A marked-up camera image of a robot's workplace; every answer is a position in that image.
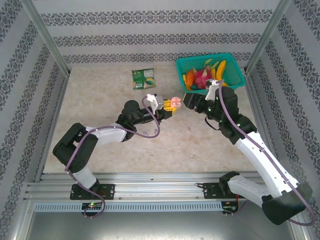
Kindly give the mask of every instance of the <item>cable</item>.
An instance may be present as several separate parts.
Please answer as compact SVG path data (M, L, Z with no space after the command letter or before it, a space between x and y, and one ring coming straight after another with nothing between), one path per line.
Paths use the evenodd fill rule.
M145 135L143 135L143 134L141 134L141 133L132 131L132 130L130 130L130 129L126 129L126 128L121 127L121 126L111 126L111 125L108 125L108 126L100 126L100 127L97 127L97 128L95 128L95 129L92 129L92 130L88 131L88 132L83 136L83 138L80 140L80 142L79 142L78 145L76 146L76 148L75 148L75 150L74 150L74 152L73 152L73 154L72 154L69 162L68 162L67 165L65 166L64 171L67 172L67 174L70 175L70 177L79 185L79 187L81 187L83 190L87 191L88 193L93 194L93 195L95 195L96 197L100 198L100 199L101 199L101 202L102 202L102 204L103 204L103 207L102 207L101 211L99 211L99 212L98 212L96 215L94 215L94 216L88 216L88 215L86 215L86 212L87 212L87 210L88 210L88 208L86 208L86 209L84 210L84 213L83 213L85 218L89 217L89 218L93 219L93 218L96 218L96 217L98 217L99 215L101 215L101 214L104 212L104 210L106 209L106 201L105 201L105 199L103 198L103 196L101 196L101 195L99 195L99 194L97 194L97 193L89 190L88 188L86 188L85 186L83 186L80 182L78 182L78 180L76 179L76 177L75 177L70 171L68 171L70 165L72 164L73 160L75 159L75 156L76 156L77 152L79 151L79 148L81 147L81 145L82 145L83 142L85 141L85 139L86 139L91 133L93 133L93 132L95 132L95 131L98 131L98 130L101 130L101 129L120 129L120 130L125 130L126 132L129 132L129 133L138 135L138 136L143 137L143 138L146 138L146 139L154 139L154 138L156 138L156 137L160 134L160 125L159 125L156 117L155 117L154 114L152 113L152 111L146 106L146 104L145 104L145 99L146 99L146 98L147 98L147 96L144 96L144 97L142 98L142 105L143 105L144 108L148 111L148 113L151 114L151 117L152 117L153 120L155 121L155 124L156 124L156 127L157 127L157 133L156 133L155 135L153 135L153 136L145 136Z
M292 185L292 183L290 182L290 180L286 177L286 175L281 171L281 169L278 167L278 165L275 163L275 161L272 159L272 157L266 152L264 151L264 148L262 146L260 146L256 141L254 141L248 134L246 134L244 131L242 131L242 129L240 127L237 126L237 124L233 121L233 119L231 118L230 114L228 113L227 107L224 103L224 99L222 96L222 84L225 80L222 79L221 81L219 81L219 98L220 98L220 102L221 102L221 106L223 108L223 111L226 115L226 117L228 118L228 120L230 121L230 123L234 126L234 128L236 130L238 130L243 136L245 136L245 138L247 138L250 142L252 142L260 151L262 151L265 156L269 159L269 161L272 163L272 165L274 166L274 168L279 172L279 174L281 175L281 177L284 179L284 181L289 185L289 187L294 191L294 193L298 196L298 198L303 202L303 204L305 205L305 207L307 208L307 210L309 211L309 213L311 214L311 222L309 223L303 223L303 222L297 222L295 220L291 220L289 219L289 221L291 223L300 225L300 226L312 226L313 224L315 224L316 222L316 216L314 211L312 210L311 206L307 203L307 201L302 197L302 195L298 192L297 189L295 189L295 187Z
M213 126L208 122L208 119L207 119L207 118L208 118L207 116L204 118L205 123L208 124L208 126L209 126L210 128L212 128L213 130L219 131L220 129L216 129L215 127L213 127Z

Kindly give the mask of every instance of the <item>pink toy food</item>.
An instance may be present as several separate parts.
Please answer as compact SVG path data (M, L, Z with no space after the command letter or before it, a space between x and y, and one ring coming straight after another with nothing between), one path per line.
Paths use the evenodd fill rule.
M171 105L170 107L174 107L174 108L180 108L182 105L181 103L181 98L174 96L173 98L171 98Z
M200 71L197 71L195 68L193 68L193 73L194 73L194 84L199 89L206 89L207 80L212 78L210 67L207 66L205 69Z

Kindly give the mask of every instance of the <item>orange toy fruit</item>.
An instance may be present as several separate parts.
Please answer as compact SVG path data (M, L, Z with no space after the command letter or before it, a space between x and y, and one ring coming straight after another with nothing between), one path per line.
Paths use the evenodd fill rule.
M191 87L192 84L194 84L194 79L195 79L195 74L193 69L191 69L185 74L185 83L188 85L188 87Z

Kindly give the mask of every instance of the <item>mounting bracket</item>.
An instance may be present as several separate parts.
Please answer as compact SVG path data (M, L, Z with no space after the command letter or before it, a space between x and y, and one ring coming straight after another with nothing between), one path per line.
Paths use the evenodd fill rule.
M104 200L113 200L115 196L114 184L99 184L97 193L103 197ZM73 184L70 193L71 200L99 200L97 196L83 190L78 184Z

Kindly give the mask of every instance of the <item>green snack bag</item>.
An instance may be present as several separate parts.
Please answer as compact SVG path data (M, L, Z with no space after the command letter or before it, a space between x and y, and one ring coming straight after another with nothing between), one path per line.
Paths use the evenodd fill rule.
M133 89L149 89L156 86L154 79L154 69L133 70Z

